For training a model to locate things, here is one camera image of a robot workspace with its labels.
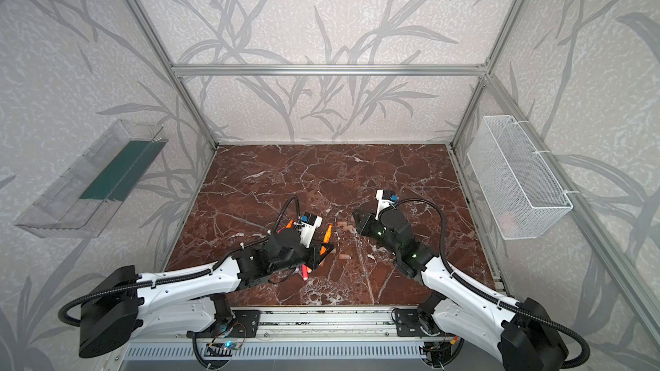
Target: wallpaper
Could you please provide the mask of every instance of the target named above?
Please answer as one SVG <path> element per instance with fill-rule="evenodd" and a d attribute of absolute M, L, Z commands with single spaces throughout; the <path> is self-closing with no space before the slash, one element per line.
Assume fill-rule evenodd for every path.
<path fill-rule="evenodd" d="M 482 228 L 494 244 L 499 268 L 506 274 L 507 291 L 520 301 L 529 297 L 540 302 L 554 321 L 587 339 L 591 358 L 576 370 L 660 370 L 660 352 L 570 214 L 537 239 L 505 241 L 500 236 L 466 156 L 481 118 L 497 114 L 505 112 L 487 89 L 467 119 L 456 152 L 484 219 Z M 570 338 L 565 342 L 569 358 L 573 358 L 580 348 Z"/>
<path fill-rule="evenodd" d="M 141 0 L 177 64 L 483 63 L 513 0 Z"/>
<path fill-rule="evenodd" d="M 658 3 L 531 0 L 496 73 L 660 297 Z"/>
<path fill-rule="evenodd" d="M 0 0 L 0 370 L 89 370 L 58 308 L 162 266 L 212 152 L 121 0 Z M 117 119 L 169 139 L 95 239 L 13 224 Z"/>
<path fill-rule="evenodd" d="M 229 144 L 445 143 L 476 85 L 470 76 L 186 79 L 216 138 Z"/>

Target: transparent plastic container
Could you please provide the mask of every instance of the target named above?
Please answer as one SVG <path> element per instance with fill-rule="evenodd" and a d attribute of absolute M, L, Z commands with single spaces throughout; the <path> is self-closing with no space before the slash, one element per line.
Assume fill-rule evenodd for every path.
<path fill-rule="evenodd" d="M 161 130 L 118 120 L 16 226 L 42 238 L 96 238 L 168 141 Z"/>
<path fill-rule="evenodd" d="M 504 239 L 538 238 L 573 204 L 515 118 L 484 116 L 467 153 Z"/>

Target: wall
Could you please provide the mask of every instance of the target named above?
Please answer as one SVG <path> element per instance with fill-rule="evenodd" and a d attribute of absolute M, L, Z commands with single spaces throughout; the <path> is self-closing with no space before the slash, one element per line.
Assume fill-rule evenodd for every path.
<path fill-rule="evenodd" d="M 211 151 L 121 0 L 0 0 L 0 369 L 89 370 L 58 308 L 163 264 Z M 13 222 L 117 119 L 169 138 L 96 239 Z"/>
<path fill-rule="evenodd" d="M 530 0 L 494 71 L 659 295 L 657 3 Z M 536 240 L 499 236 L 465 153 L 479 119 L 502 113 L 486 92 L 458 153 L 512 291 L 587 338 L 586 369 L 660 369 L 655 345 L 570 216 Z"/>
<path fill-rule="evenodd" d="M 512 0 L 141 0 L 177 64 L 479 64 Z M 217 137 L 446 142 L 476 78 L 188 78 Z"/>

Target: white wire mesh basket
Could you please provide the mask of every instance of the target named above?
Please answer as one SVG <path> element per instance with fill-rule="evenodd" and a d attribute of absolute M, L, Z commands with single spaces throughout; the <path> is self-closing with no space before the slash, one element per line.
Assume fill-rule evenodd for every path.
<path fill-rule="evenodd" d="M 573 204 L 510 115 L 484 116 L 467 157 L 504 239 L 538 238 Z"/>

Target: metal beam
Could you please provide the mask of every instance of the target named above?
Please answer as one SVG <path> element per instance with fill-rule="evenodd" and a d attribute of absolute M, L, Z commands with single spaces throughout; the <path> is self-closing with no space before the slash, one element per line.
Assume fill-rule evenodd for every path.
<path fill-rule="evenodd" d="M 193 116 L 193 119 L 202 134 L 207 138 L 211 146 L 215 147 L 215 138 L 209 129 L 209 125 L 204 121 L 197 105 L 195 104 L 193 98 L 188 93 L 187 89 L 184 87 L 183 83 L 177 78 L 172 71 L 172 62 L 169 60 L 168 54 L 165 51 L 165 46 L 162 44 L 160 38 L 156 34 L 156 29 L 154 29 L 151 21 L 146 15 L 140 0 L 123 0 L 124 4 L 128 8 L 129 12 L 135 19 L 137 25 L 142 30 L 146 41 L 149 43 L 156 58 L 161 63 L 161 67 L 164 73 L 168 76 L 168 79 L 171 81 L 172 86 L 177 91 L 177 94 L 181 98 L 181 101 L 184 103 L 186 109 Z"/>
<path fill-rule="evenodd" d="M 527 120 L 524 113 L 495 75 L 486 75 L 485 84 L 505 114 L 512 115 L 518 121 Z M 521 122 L 520 126 L 539 151 L 549 151 L 547 145 L 529 122 Z M 546 153 L 544 158 L 564 189 L 569 191 L 579 190 L 552 153 Z M 607 228 L 603 226 L 586 198 L 582 194 L 569 193 L 568 195 L 571 195 L 570 198 L 573 202 L 573 210 L 570 214 L 575 224 L 580 228 L 587 243 L 612 277 L 612 280 L 617 284 L 623 298 L 630 305 L 632 311 L 637 314 L 641 325 L 644 326 L 656 347 L 660 349 L 660 303 L 655 294 L 639 276 L 637 269 L 612 238 Z"/>
<path fill-rule="evenodd" d="M 177 76 L 483 76 L 485 65 L 174 65 Z"/>
<path fill-rule="evenodd" d="M 514 32 L 514 29 L 516 28 L 516 25 L 518 24 L 518 21 L 520 20 L 520 17 L 522 16 L 525 6 L 527 5 L 528 2 L 529 0 L 514 0 L 514 2 L 511 4 L 509 13 L 507 13 L 506 18 L 504 19 L 504 23 L 502 23 L 502 28 L 499 30 L 499 34 L 495 39 L 495 44 L 493 45 L 491 54 L 489 54 L 488 59 L 486 59 L 485 65 L 486 65 L 487 74 L 493 72 L 493 69 L 495 68 L 495 65 L 499 60 L 499 57 L 504 52 L 504 48 L 506 47 L 506 44 L 509 41 L 509 38 L 511 37 L 511 34 Z M 483 84 L 479 82 L 477 88 L 475 88 L 472 94 L 472 98 L 468 103 L 467 109 L 463 113 L 463 118 L 459 122 L 459 127 L 456 130 L 453 139 L 451 140 L 452 146 L 456 146 L 456 144 L 458 143 L 458 140 L 460 139 L 463 131 L 465 130 L 465 124 L 467 123 L 467 120 L 470 118 L 470 116 L 472 116 L 472 113 L 479 105 L 479 101 L 481 100 L 481 95 L 483 94 L 481 87 L 483 87 Z"/>

